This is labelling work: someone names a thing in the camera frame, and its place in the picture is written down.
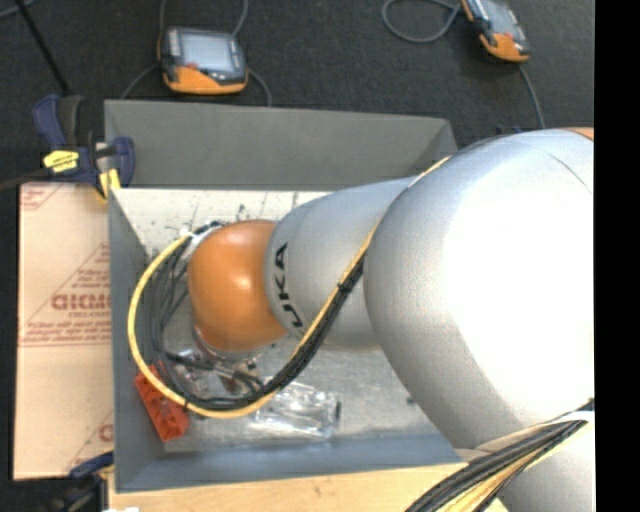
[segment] black cable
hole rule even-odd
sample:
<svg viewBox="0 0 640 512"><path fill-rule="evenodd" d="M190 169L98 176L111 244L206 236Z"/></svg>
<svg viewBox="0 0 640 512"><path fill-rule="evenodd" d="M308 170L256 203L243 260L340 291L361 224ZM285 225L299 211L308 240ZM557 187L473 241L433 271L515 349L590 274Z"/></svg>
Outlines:
<svg viewBox="0 0 640 512"><path fill-rule="evenodd" d="M407 41L409 43L416 43L416 44L433 43L437 39L440 39L442 36L444 36L449 31L449 29L451 28L451 25L453 25L453 22L456 19L456 16L458 16L458 13L460 12L460 9L462 7L462 4L458 4L456 7L453 7L453 6L449 5L446 2L443 2L442 0L425 0L427 2L431 2L431 3L439 5L441 7L445 7L447 9L450 9L451 10L451 14L449 15L449 18L447 18L447 21L445 21L445 23L442 26L442 28L440 30L438 30L435 34L430 35L430 36L425 36L425 37L415 37L415 36L411 36L411 35L409 35L409 34L407 34L405 32L400 31L389 20L389 14L388 14L389 7L391 7L391 5L394 4L397 1L398 0L386 0L385 1L384 5L382 6L382 10L381 10L382 21L385 24L385 26L391 31L391 33L393 33L395 36L399 37L403 41Z"/></svg>
<svg viewBox="0 0 640 512"><path fill-rule="evenodd" d="M25 7L31 7L37 1L38 0L28 0L27 2L24 3L24 6ZM9 7L8 9L5 9L4 11L0 11L0 20L3 20L4 18L8 18L9 16L13 16L19 10L20 9L18 7Z"/></svg>
<svg viewBox="0 0 640 512"><path fill-rule="evenodd" d="M524 83L527 86L527 91L529 91L529 96L531 97L531 101L533 102L533 110L536 114L536 119L538 120L538 126L540 127L541 130L544 130L546 128L546 124L542 116L542 109L540 108L540 103L538 102L538 96L536 95L536 91L533 88L533 84L531 83L529 74L526 72L522 64L518 65L518 69L520 70L520 74L524 79Z"/></svg>
<svg viewBox="0 0 640 512"><path fill-rule="evenodd" d="M160 34L162 34L164 32L164 28L165 28L165 11L166 11L166 7L167 7L167 0L161 0L160 9L159 9L159 15L158 15L158 28L159 28ZM244 23L245 23L245 21L247 19L248 13L249 13L249 0L243 0L242 13L240 14L240 19L236 23L236 26L233 29L233 32L231 32L231 35L233 37L235 37L238 34L238 32L240 32L240 30L242 30L242 27L244 26ZM156 70L159 67L160 67L160 63L156 62L155 64L149 66L147 69L142 71L142 73L140 73L136 78L134 78L133 81L127 86L127 88L124 90L124 92L120 95L120 99L121 100L126 99L129 96L129 94L131 94L131 91L134 89L134 87L136 85L138 85L138 83L140 83L140 81L142 79L144 79L147 75L149 75L151 72L153 72L154 70ZM260 78L253 71L249 70L249 74L251 76L253 76L253 78L265 90L265 94L267 96L267 104L269 106L271 106L271 92L269 91L269 88L267 87L267 84L264 83L262 78Z"/></svg>
<svg viewBox="0 0 640 512"><path fill-rule="evenodd" d="M69 84L62 76L62 73L60 72L60 69L56 64L56 61L53 59L53 56L49 51L49 47L47 46L47 43L45 43L42 35L40 34L40 31L38 30L38 27L33 21L33 18L31 18L31 15L29 14L29 11L27 10L25 3L22 0L14 0L14 1L17 5L18 10L20 11L20 14L22 15L22 18L27 24L27 27L29 27L29 30L31 31L31 35L36 40L36 43L38 43L38 47L40 48L42 55L44 55L44 58L47 61L47 64L49 64L49 68L51 69L53 75L58 81L58 84L62 89L62 95L67 96L71 91L71 89L69 89Z"/></svg>
<svg viewBox="0 0 640 512"><path fill-rule="evenodd" d="M249 13L249 0L243 0L242 14L240 15L240 19L238 20L238 23L236 23L236 28L234 28L233 32L231 32L231 35L233 37L236 37L238 35L238 32L242 30L242 27L244 26L244 22L247 20L248 13Z"/></svg>
<svg viewBox="0 0 640 512"><path fill-rule="evenodd" d="M124 92L120 95L120 99L124 100L127 98L127 96L129 96L129 94L131 94L131 91L133 90L133 88L138 85L138 83L140 83L140 81L145 78L148 74L150 74L152 71L155 71L156 69L158 69L160 67L160 63L156 62L155 64L153 64L152 66L149 66L147 69L145 69L142 73L140 73L137 77L135 77L131 83L127 86L127 88L124 90Z"/></svg>
<svg viewBox="0 0 640 512"><path fill-rule="evenodd" d="M211 225L203 226L203 228L200 228L194 234L201 234L207 229L210 229L210 226ZM162 377L165 383L174 391L180 393L187 402L209 410L244 408L267 394L283 389L295 380L307 367L328 334L347 296L362 276L364 254L361 255L348 276L338 287L335 299L327 307L314 330L309 333L304 345L298 349L296 354L292 356L269 382L261 385L259 389L256 389L256 386L248 385L248 388L252 390L252 392L240 397L216 396L203 398L195 395L182 384L180 376L176 373L174 365L172 364L175 362L175 357L166 350L162 340L162 331L170 319L169 313L172 315L177 308L177 301L182 300L182 294L178 296L176 301L166 300L166 295L170 294L170 290L176 285L176 281L172 281L171 276L182 275L182 270L176 273L176 265L181 261L182 255L188 249L192 240L193 238L191 237L180 244L159 268L156 269L155 275L151 277L150 283L144 291L145 299L143 301L144 308L142 313L146 325L147 337L143 343L146 348L152 351L152 358L157 366L159 366L157 369L159 373L163 374ZM238 377L240 381L244 380L245 383L247 383L247 381L249 383L252 382L251 378L246 374L235 373L234 376Z"/></svg>
<svg viewBox="0 0 640 512"><path fill-rule="evenodd" d="M527 467L539 460L550 450L564 442L568 437L586 425L585 420L565 421L562 423L548 425L536 431L531 436L515 442L490 455L475 459L467 467L446 478L436 487L430 489L418 498L406 512L434 512L451 500L479 484L491 478L499 471L517 462L527 454L541 450L530 461L523 465L501 482L489 496L479 504L478 510L484 510L496 495L504 489L516 476L522 473Z"/></svg>
<svg viewBox="0 0 640 512"><path fill-rule="evenodd" d="M258 82L258 84L260 84L260 87L262 87L262 89L264 90L264 94L267 97L267 107L273 105L273 98L271 97L271 91L269 90L267 83L252 69L249 69L249 76L256 82Z"/></svg>

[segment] yellow cable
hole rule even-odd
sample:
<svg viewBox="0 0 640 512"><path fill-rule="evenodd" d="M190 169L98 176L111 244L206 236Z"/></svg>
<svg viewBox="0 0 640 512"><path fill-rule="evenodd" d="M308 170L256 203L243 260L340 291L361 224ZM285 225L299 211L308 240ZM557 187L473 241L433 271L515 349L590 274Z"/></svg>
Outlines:
<svg viewBox="0 0 640 512"><path fill-rule="evenodd" d="M436 162L433 166L431 166L429 169L427 169L422 174L420 174L409 185L409 187L413 186L417 181L422 179L424 176L429 174L431 171L434 171L435 169L440 167L448 159L449 159L449 157L445 157L445 158L439 160L438 162ZM342 278L340 279L340 282L333 289L333 291L331 292L331 294L329 295L329 297L325 301L324 305L322 306L322 308L320 309L320 311L318 312L316 317L313 319L313 322L311 322L311 325L309 326L309 328L305 332L304 336L300 340L300 343L298 343L298 345L296 346L296 348L293 351L293 353L292 353L291 357L289 358L289 360L293 359L296 356L296 354L302 349L302 347L307 343L309 337L313 334L313 332L315 331L316 327L318 326L318 324L320 323L320 321L324 317L324 314L329 309L329 307L331 307L331 305L333 304L336 296L338 295L338 293L340 291L341 286L344 284L345 280L347 279L347 277L349 276L349 274L351 273L353 268L356 266L358 261L360 261L360 259L364 256L364 253L369 248L369 244L371 243L371 239L373 238L373 235L376 232L376 229L378 228L379 224L380 224L380 221L378 221L378 223L374 226L374 228L369 232L369 234L365 238L365 240L362 243L362 245L360 246L360 249L358 250L358 253L356 254L355 258L353 258L353 260L351 261L351 264L347 267L347 269L342 274ZM261 397L258 400L256 400L255 402L253 402L253 403L251 403L251 404L249 404L249 405L247 405L245 407L238 408L238 409L232 409L232 410L228 410L228 411L212 411L210 409L204 409L202 407L199 407L199 406L197 406L195 404L190 403L187 399L185 399L183 396L181 396L180 394L178 394L175 391L173 391L164 382L162 382L162 380L160 380L158 377L156 377L151 372L151 370L149 369L149 366L147 366L147 363L144 361L144 359L142 358L142 355L140 354L140 350L139 350L139 347L138 347L138 339L136 337L136 314L137 314L137 311L138 311L138 303L140 302L140 298L142 297L142 293L143 293L145 287L147 286L147 283L148 283L149 279L151 279L151 276L156 271L156 269L162 264L162 262L164 260L166 260L171 254L173 254L173 252L175 250L177 250L178 247L180 247L184 242L186 242L186 240L189 238L189 236L191 236L191 235L184 235L184 236L174 240L171 244L169 244L149 264L149 266L145 269L145 271L143 272L142 276L140 277L140 280L138 281L138 283L137 283L137 285L136 285L136 287L135 287L135 289L133 291L133 295L131 297L131 302L129 303L129 314L128 314L128 317L127 317L127 337L128 337L128 340L129 340L129 349L131 350L131 355L133 357L134 362L136 363L136 365L138 366L138 368L140 369L142 374L145 376L147 381L149 381L149 383L154 388L156 388L156 390L158 390L163 396L165 396L166 398L168 398L172 402L175 402L176 404L178 404L178 405L180 405L182 407L186 407L187 409L189 409L192 412L200 414L201 416L206 416L208 418L228 419L228 418L238 418L238 417L241 417L241 416L246 416L247 414L251 414L252 412L257 411L260 407L262 407L269 400L271 400L271 398L273 398L273 395L275 395L277 393L277 391L272 391L271 393L267 393L263 397Z"/></svg>
<svg viewBox="0 0 640 512"><path fill-rule="evenodd" d="M473 510L478 503L491 494L502 482L516 473L520 468L526 466L529 461L542 450L544 450L544 447L522 456L506 468L498 471L495 475L490 476L486 480L477 483L471 489L456 496L452 501L440 507L438 512L468 512L469 510Z"/></svg>

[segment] black floor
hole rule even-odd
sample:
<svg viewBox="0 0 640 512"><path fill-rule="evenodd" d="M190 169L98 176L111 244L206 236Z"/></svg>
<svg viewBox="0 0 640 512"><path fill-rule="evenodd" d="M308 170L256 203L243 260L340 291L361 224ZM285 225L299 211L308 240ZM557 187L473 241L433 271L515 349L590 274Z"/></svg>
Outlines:
<svg viewBox="0 0 640 512"><path fill-rule="evenodd" d="M80 131L103 133L102 102L119 97L154 62L161 0L39 0L29 8L71 91L86 99ZM249 66L268 84L276 107L434 116L451 122L460 147L505 131L539 127L515 65L484 58L463 16L433 44L415 45L382 23L383 0L252 1L239 41ZM24 20L0 0L0 181L39 167L46 149L31 108L60 93ZM524 69L548 128L594 125L595 0L511 0L532 46ZM242 0L170 0L166 23L231 31ZM414 35L436 31L448 11L418 0L391 7ZM159 75L146 76L136 98L172 99ZM237 105L262 105L252 81ZM173 98L173 101L185 101ZM16 191L0 192L0 511L30 510L65 482L11 483L15 391Z"/></svg>

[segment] blue clamp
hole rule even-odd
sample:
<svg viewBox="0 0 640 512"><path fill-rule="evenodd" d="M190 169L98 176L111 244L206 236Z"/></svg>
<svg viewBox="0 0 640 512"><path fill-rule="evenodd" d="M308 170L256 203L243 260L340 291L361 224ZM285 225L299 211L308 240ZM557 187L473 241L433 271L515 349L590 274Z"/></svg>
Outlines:
<svg viewBox="0 0 640 512"><path fill-rule="evenodd" d="M129 137L116 137L106 148L98 151L77 145L76 118L81 101L81 96L46 96L33 107L33 121L51 148L51 153L45 158L49 179L88 183L104 195L103 172L96 161L101 157L112 157L112 167L118 172L120 184L127 186L135 168L133 141Z"/></svg>

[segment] red plastic part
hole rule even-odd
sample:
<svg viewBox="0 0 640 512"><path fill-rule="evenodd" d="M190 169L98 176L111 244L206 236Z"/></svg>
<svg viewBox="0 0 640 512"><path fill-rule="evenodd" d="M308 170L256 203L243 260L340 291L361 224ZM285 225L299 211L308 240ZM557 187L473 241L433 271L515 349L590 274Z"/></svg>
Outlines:
<svg viewBox="0 0 640 512"><path fill-rule="evenodd" d="M149 369L158 377L158 370L153 365ZM189 427L189 416L183 408L154 388L142 372L136 375L134 383L160 439L168 441L184 435Z"/></svg>

